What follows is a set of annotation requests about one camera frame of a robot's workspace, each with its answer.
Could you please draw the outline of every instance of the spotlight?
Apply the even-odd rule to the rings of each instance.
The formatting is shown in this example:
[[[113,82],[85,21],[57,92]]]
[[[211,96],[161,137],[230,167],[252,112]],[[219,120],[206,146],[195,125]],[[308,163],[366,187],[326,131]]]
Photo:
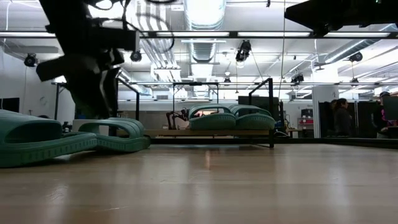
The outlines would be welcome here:
[[[304,82],[304,76],[303,74],[298,74],[296,77],[292,78],[291,83],[300,83],[300,82]]]
[[[132,62],[140,62],[142,59],[142,55],[139,51],[136,51],[136,52],[131,53],[130,59]]]
[[[236,62],[236,68],[243,68],[244,62]]]
[[[26,67],[34,68],[39,61],[36,58],[36,54],[29,53],[27,54],[27,57],[25,58],[24,64]]]
[[[350,83],[359,83],[358,78],[353,78]]]
[[[363,59],[363,55],[361,54],[361,52],[358,52],[356,54],[351,55],[348,60],[350,62],[360,62]]]
[[[249,57],[251,51],[251,44],[249,40],[243,40],[241,46],[238,48],[236,54],[236,62],[244,62]]]

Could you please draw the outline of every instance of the fluorescent light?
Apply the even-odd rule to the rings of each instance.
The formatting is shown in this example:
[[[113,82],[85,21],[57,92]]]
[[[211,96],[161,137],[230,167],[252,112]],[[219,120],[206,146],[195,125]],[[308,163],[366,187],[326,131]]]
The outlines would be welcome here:
[[[175,37],[227,37],[229,36],[229,32],[202,32],[202,31],[193,31],[193,32],[173,32]],[[171,37],[171,32],[157,32],[158,37]]]
[[[238,37],[308,37],[309,32],[238,32]]]
[[[55,34],[48,32],[0,32],[1,38],[55,38]]]
[[[170,82],[135,82],[136,85],[173,85]]]
[[[325,37],[387,37],[389,32],[330,32]]]
[[[195,43],[209,43],[209,44],[216,44],[216,43],[226,43],[225,40],[181,40],[183,44],[195,44]]]

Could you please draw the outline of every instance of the dark hair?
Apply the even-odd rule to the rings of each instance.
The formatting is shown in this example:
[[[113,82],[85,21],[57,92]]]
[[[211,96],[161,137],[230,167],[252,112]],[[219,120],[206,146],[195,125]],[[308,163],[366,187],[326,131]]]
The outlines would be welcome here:
[[[343,104],[347,103],[347,99],[345,98],[340,98],[336,101],[336,106],[335,106],[335,111],[342,108]]]

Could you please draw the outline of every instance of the ductwork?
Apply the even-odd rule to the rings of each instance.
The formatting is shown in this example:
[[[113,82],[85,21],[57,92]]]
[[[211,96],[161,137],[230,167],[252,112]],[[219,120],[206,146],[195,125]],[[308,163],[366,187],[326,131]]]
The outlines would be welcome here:
[[[183,0],[183,4],[188,30],[211,31],[221,29],[224,22],[226,0]],[[191,43],[190,53],[192,61],[208,63],[215,56],[216,44]],[[191,68],[195,78],[210,78],[213,70],[212,65],[192,65]],[[196,86],[193,91],[196,92],[196,96],[206,95],[203,87]]]
[[[383,29],[380,30],[380,32],[397,32],[398,28],[395,24],[390,24]],[[370,45],[373,45],[377,42],[379,42],[381,39],[376,39],[376,40],[353,40],[349,42],[348,44],[340,47],[339,49],[335,50],[334,52],[328,54],[325,57],[325,62],[326,63],[335,63],[340,60],[343,60],[344,58],[348,58],[349,56],[355,54],[356,52],[359,52]]]
[[[380,32],[397,32],[398,28],[396,27],[395,24],[389,24],[388,26],[385,26],[383,29],[380,30]],[[356,52],[359,52],[377,42],[380,40],[378,39],[366,39],[366,40],[352,40],[351,42],[345,44],[344,46],[340,47],[339,49],[335,50],[334,52],[331,52],[324,57],[319,58],[319,62],[326,62],[326,63],[335,63],[340,60],[343,60],[345,58],[348,58],[349,56],[355,54]],[[294,68],[292,68],[288,73],[293,72],[294,70],[305,70],[309,66],[311,66],[311,60],[316,59],[316,55],[309,56],[306,61],[303,61],[302,63],[298,64]]]
[[[398,67],[398,62],[393,62],[393,63],[390,63],[389,65],[385,65],[385,66],[383,66],[381,68],[378,68],[376,70],[373,70],[373,71],[370,71],[370,72],[365,72],[365,73],[362,73],[360,75],[356,75],[355,78],[358,78],[360,81],[363,81],[366,78],[371,78],[371,77],[374,77],[376,75],[383,74],[383,73],[395,70],[397,67]]]

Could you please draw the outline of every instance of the ceiling light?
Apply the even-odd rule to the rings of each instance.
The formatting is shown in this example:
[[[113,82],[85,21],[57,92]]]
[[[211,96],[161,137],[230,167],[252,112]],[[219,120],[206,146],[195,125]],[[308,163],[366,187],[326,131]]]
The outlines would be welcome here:
[[[132,84],[137,84],[137,85],[173,85],[172,82],[134,82]]]
[[[244,67],[244,62],[236,62],[236,67],[237,68],[243,68]]]
[[[251,51],[251,44],[249,40],[243,40],[242,44],[239,46],[238,52],[236,54],[235,60],[236,64],[242,63],[243,67],[244,61],[249,57],[249,52]]]
[[[330,32],[325,37],[387,37],[388,32]]]
[[[225,40],[181,40],[181,43],[183,44],[217,44],[217,43],[226,43]]]
[[[172,34],[175,37],[227,37],[229,32],[203,32],[203,31],[193,31],[193,32],[157,32],[158,37],[171,37]]]
[[[309,32],[238,32],[238,37],[308,37]]]
[[[55,38],[55,34],[49,34],[48,32],[0,32],[0,38]]]

